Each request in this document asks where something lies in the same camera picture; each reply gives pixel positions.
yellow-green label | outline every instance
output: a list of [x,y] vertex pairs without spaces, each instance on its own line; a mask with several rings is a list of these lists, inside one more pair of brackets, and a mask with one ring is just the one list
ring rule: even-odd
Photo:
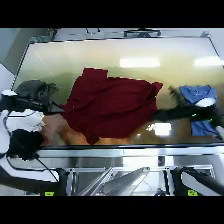
[[45,192],[45,196],[54,196],[54,192]]
[[194,190],[188,190],[188,196],[198,196],[198,192]]

gray cloth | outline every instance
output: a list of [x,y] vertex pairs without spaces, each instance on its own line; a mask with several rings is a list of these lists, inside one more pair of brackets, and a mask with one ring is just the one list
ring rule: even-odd
[[33,100],[47,102],[50,99],[50,95],[58,90],[54,83],[47,84],[40,80],[29,80],[21,83],[15,92],[21,97],[29,97]]

blue denim clothing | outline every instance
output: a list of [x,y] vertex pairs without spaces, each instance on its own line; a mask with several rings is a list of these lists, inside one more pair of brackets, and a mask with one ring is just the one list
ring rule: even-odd
[[[204,98],[215,98],[217,101],[216,89],[206,86],[181,86],[180,92],[187,104],[196,103]],[[211,126],[209,121],[191,122],[192,136],[217,135],[217,131]]]

dark red garment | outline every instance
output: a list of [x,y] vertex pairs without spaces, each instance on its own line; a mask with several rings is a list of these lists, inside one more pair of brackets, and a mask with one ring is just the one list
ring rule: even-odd
[[162,83],[128,78],[107,78],[107,70],[84,68],[78,77],[63,117],[89,144],[99,137],[125,138],[151,121],[157,111],[156,95]]

black cloth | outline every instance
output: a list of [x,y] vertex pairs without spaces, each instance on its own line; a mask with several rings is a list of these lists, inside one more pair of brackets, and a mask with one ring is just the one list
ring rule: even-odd
[[17,129],[12,132],[8,155],[18,155],[23,160],[34,159],[35,152],[43,142],[44,138],[39,132]]
[[59,89],[54,83],[47,84],[40,80],[29,80],[21,83],[15,92],[21,97],[27,97],[41,102],[48,102],[50,95],[58,90]]

